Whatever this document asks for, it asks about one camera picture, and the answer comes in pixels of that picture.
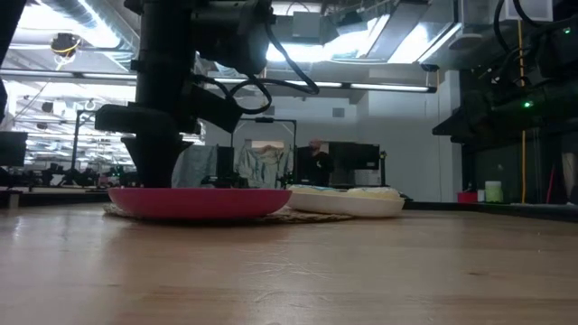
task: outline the wooden table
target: wooden table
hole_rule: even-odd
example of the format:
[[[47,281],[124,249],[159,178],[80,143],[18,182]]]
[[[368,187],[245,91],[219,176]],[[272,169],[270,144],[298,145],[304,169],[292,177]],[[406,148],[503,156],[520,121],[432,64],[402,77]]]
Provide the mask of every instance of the wooden table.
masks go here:
[[[575,224],[409,211],[214,228],[101,215],[0,217],[0,324],[578,323]]]

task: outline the ceiling light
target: ceiling light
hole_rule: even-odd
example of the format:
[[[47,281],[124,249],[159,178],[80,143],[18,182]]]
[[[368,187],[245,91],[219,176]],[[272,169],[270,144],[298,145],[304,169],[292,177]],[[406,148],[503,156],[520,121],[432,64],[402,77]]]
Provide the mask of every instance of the ceiling light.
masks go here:
[[[399,44],[387,63],[414,63],[428,49],[427,29],[419,23]]]
[[[387,90],[387,91],[407,91],[407,92],[430,92],[432,88],[423,86],[403,86],[403,85],[383,85],[383,84],[351,84],[352,89],[364,90]]]
[[[386,14],[378,18],[374,18],[368,22],[368,28],[370,29],[367,39],[359,46],[358,58],[366,57],[369,50],[373,47],[373,44],[378,40],[381,31],[386,28],[387,21],[390,15]]]
[[[233,79],[233,78],[215,78],[215,81],[220,82],[225,85],[236,85],[243,81],[247,81],[246,79]]]
[[[283,44],[283,47],[289,54],[289,57],[295,62],[320,62],[323,60],[330,60],[331,55],[323,50],[323,46],[307,45],[307,44]],[[266,58],[271,62],[285,62],[285,57],[278,51],[275,46],[269,44],[269,49],[266,53]]]
[[[442,48],[442,46],[448,42],[459,30],[461,29],[461,23],[455,24],[449,32],[447,32],[438,42],[436,42],[429,50],[427,50],[417,61],[423,63],[429,59],[434,53]]]
[[[72,78],[72,72],[48,70],[0,69],[0,75],[18,77]]]
[[[292,84],[297,85],[297,86],[307,86],[307,83],[305,81],[286,80],[286,82],[292,83]],[[317,87],[320,87],[320,88],[340,88],[341,87],[340,82],[319,81],[319,82],[315,82],[315,84],[317,85]]]
[[[112,79],[136,81],[136,75],[130,73],[83,73],[84,78],[89,79]]]

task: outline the woven placemat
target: woven placemat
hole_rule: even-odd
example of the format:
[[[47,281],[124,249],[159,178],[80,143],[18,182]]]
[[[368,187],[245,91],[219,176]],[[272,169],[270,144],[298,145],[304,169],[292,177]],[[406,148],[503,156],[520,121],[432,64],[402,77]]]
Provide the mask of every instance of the woven placemat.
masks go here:
[[[123,211],[116,204],[107,204],[104,207],[104,211],[109,216],[122,217],[122,218],[134,218],[141,219],[137,216],[133,216],[126,211]],[[297,211],[290,208],[282,208],[275,213],[261,218],[248,218],[242,220],[218,220],[216,222],[219,224],[230,224],[233,223],[243,223],[243,224],[295,224],[295,223],[319,223],[319,222],[336,222],[353,219],[352,216],[342,216],[342,215],[323,215],[317,213],[309,213]],[[192,223],[207,223],[207,221],[192,221]]]

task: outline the person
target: person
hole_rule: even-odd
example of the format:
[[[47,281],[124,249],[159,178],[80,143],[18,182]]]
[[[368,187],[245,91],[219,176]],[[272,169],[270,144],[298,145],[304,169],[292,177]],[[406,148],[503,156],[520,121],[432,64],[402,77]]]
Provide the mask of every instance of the person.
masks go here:
[[[311,156],[306,163],[306,177],[311,185],[328,187],[333,160],[328,153],[322,152],[322,141],[313,139],[309,142]]]

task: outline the wall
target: wall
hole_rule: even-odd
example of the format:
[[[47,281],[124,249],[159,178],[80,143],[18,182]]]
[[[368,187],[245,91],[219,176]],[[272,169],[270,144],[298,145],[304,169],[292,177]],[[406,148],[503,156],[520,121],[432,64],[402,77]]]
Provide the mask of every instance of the wall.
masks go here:
[[[238,101],[243,107],[259,107],[262,99],[246,97]],[[304,101],[300,97],[274,97],[275,116],[278,119],[297,120],[297,145],[306,146],[313,138],[324,141],[357,140],[357,108],[346,98],[311,98]],[[345,117],[332,117],[334,107],[345,108]],[[245,139],[282,140],[293,144],[293,124],[256,124],[240,122],[235,133],[235,147],[240,147]],[[230,146],[230,134],[207,123],[206,145]]]
[[[386,182],[419,201],[455,201],[461,190],[461,147],[432,129],[460,104],[457,72],[437,94],[370,91],[358,104],[358,140],[387,152]],[[357,182],[378,184],[376,172]]]
[[[243,105],[258,107],[262,99],[247,98]],[[387,184],[419,201],[455,201],[461,190],[461,147],[449,137],[432,135],[432,129],[460,105],[457,72],[448,72],[437,94],[368,92],[356,106],[346,98],[275,97],[275,118],[298,121],[297,145],[313,138],[326,141],[379,144],[387,151]],[[332,117],[344,107],[345,118]],[[293,136],[281,125],[248,122],[238,129],[235,147],[245,139],[283,140]],[[207,145],[230,146],[230,135],[207,124]],[[379,172],[356,172],[356,183],[377,185]]]

